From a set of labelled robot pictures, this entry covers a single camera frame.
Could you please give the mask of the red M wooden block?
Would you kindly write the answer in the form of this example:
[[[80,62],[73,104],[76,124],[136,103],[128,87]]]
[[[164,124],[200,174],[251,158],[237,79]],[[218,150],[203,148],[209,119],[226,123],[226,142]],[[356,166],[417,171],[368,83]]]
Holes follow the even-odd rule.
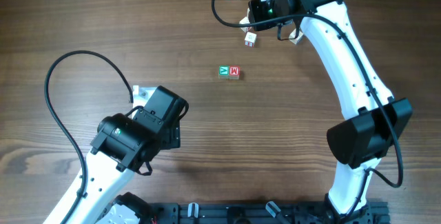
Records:
[[[240,78],[240,67],[239,66],[230,66],[229,67],[229,79],[237,79]]]

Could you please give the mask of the carrot picture wooden block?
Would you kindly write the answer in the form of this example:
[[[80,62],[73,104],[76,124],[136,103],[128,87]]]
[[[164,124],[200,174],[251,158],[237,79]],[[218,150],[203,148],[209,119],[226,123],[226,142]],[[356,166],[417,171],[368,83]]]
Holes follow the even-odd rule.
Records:
[[[251,28],[252,28],[251,26],[249,26],[249,19],[248,19],[248,17],[244,17],[243,19],[241,19],[241,20],[239,21],[239,24],[240,24],[240,25],[245,25],[245,24],[247,24],[246,27],[241,27],[241,28],[240,28],[244,33],[247,33],[247,32],[250,31]]]

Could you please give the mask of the plain wooden block lower right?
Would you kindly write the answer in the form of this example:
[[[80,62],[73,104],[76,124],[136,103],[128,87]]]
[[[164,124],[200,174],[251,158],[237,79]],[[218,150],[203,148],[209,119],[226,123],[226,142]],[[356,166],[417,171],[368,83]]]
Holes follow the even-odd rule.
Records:
[[[303,33],[300,28],[294,29],[289,35],[289,40],[294,45],[297,45],[301,41],[302,38],[303,38]]]

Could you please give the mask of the green V wooden block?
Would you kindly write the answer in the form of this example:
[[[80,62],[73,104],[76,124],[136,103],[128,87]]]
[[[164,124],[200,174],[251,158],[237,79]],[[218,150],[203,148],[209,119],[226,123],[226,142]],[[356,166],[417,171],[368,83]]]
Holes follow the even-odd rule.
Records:
[[[218,68],[218,78],[219,79],[228,79],[229,78],[229,66],[221,65]]]

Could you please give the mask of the red I wooden block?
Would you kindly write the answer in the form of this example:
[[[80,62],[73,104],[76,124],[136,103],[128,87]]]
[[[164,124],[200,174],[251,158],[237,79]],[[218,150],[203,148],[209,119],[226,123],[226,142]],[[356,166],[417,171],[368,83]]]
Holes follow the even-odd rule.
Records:
[[[256,39],[257,34],[253,32],[247,32],[244,39],[245,45],[253,48],[256,44]]]

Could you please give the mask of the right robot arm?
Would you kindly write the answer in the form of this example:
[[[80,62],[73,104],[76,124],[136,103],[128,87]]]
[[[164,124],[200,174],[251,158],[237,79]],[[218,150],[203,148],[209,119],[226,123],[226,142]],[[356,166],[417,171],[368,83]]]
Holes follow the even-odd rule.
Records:
[[[346,223],[365,215],[366,193],[377,165],[408,123],[412,108],[397,100],[372,68],[351,26],[344,0],[253,0],[249,20],[255,30],[296,26],[316,49],[334,85],[343,122],[327,131],[337,160],[327,194],[333,220]]]

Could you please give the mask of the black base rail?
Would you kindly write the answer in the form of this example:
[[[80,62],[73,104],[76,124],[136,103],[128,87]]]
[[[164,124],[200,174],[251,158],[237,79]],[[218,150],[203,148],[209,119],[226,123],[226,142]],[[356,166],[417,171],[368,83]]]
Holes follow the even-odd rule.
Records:
[[[323,202],[280,204],[272,214],[265,204],[197,204],[152,203],[153,223],[340,223]]]

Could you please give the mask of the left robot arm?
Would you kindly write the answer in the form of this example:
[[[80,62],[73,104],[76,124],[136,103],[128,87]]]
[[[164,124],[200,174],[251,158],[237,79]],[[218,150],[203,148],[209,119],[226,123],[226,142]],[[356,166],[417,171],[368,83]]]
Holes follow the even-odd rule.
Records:
[[[126,114],[105,117],[92,139],[91,149],[81,155],[81,170],[46,218],[46,223],[100,223],[111,221],[105,208],[161,150],[180,146],[181,119],[188,102],[158,86],[141,97]]]

